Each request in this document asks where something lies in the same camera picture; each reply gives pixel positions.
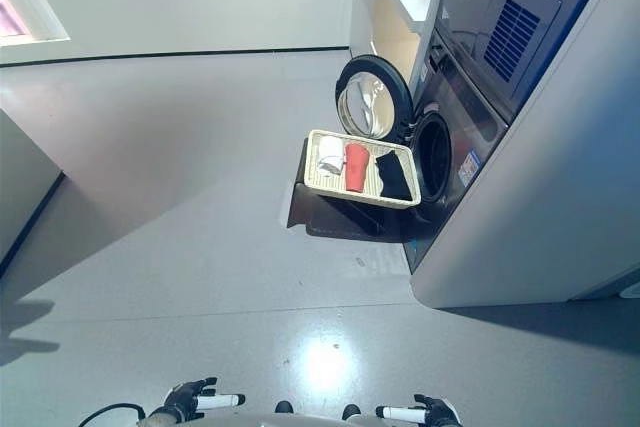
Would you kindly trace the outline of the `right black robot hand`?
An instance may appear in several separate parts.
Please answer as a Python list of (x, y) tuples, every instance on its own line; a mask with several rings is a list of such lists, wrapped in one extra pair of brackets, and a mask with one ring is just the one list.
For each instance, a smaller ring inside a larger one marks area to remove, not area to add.
[(445, 399), (415, 394), (414, 403), (413, 407), (377, 406), (375, 414), (381, 419), (412, 423), (418, 426), (462, 426), (457, 412)]

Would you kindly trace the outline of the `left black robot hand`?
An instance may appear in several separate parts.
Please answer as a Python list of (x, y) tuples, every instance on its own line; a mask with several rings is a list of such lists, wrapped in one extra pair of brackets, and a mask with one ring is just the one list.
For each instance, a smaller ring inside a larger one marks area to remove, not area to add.
[(201, 418), (207, 411), (241, 406), (244, 394), (217, 394), (216, 377), (181, 383), (167, 394), (163, 406), (177, 414), (180, 422)]

